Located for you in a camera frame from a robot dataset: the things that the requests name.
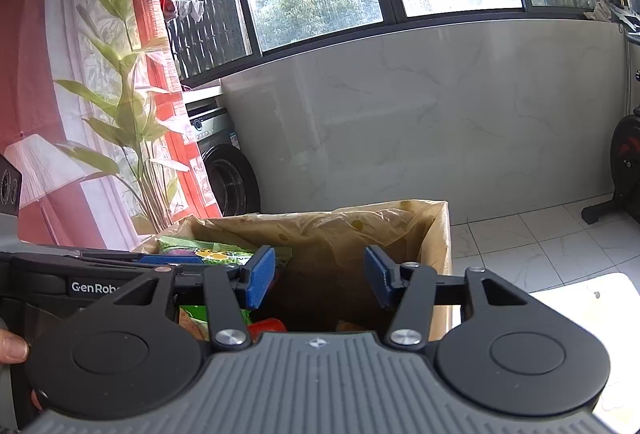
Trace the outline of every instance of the window frame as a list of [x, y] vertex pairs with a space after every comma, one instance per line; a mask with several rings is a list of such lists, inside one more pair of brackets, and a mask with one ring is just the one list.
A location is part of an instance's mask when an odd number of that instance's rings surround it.
[[[408, 17], [402, 0], [378, 0], [383, 21], [379, 23], [355, 26], [338, 32], [322, 34], [309, 39], [299, 40], [270, 50], [260, 50], [255, 22], [248, 0], [240, 0], [242, 16], [246, 26], [252, 52], [249, 55], [229, 61], [182, 80], [188, 87], [196, 88], [224, 76], [253, 68], [261, 64], [285, 58], [297, 53], [308, 52], [324, 46], [364, 37], [372, 37], [401, 30], [426, 28], [443, 24], [471, 23], [477, 21], [517, 20], [517, 19], [572, 19], [586, 20], [584, 8], [536, 6], [531, 0], [521, 0], [522, 8], [491, 8], [465, 10], [462, 12], [439, 12]], [[619, 5], [621, 0], [609, 0]]]

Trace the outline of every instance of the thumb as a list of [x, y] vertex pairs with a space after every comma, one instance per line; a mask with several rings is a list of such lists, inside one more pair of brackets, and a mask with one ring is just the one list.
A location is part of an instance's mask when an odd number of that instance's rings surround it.
[[20, 364], [27, 359], [29, 346], [18, 335], [7, 330], [0, 330], [0, 363]]

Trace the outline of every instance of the ribbed gray plate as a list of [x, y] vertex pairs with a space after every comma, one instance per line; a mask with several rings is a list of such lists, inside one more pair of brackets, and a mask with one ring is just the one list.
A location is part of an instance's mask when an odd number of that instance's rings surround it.
[[371, 333], [264, 334], [218, 354], [178, 400], [142, 416], [98, 422], [44, 413], [24, 434], [599, 434], [587, 412], [517, 421], [458, 400], [417, 354]]

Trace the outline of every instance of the fingernail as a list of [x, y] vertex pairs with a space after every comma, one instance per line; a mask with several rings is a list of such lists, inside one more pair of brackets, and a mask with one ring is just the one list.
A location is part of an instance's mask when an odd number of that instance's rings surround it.
[[3, 347], [4, 354], [6, 356], [10, 356], [14, 360], [24, 360], [29, 351], [27, 342], [15, 335], [5, 337]]

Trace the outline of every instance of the white table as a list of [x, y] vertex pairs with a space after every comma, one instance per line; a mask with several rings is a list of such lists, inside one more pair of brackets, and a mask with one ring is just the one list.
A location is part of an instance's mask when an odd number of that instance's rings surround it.
[[640, 295], [623, 273], [532, 293], [591, 332], [611, 361], [594, 414], [620, 434], [640, 429]]

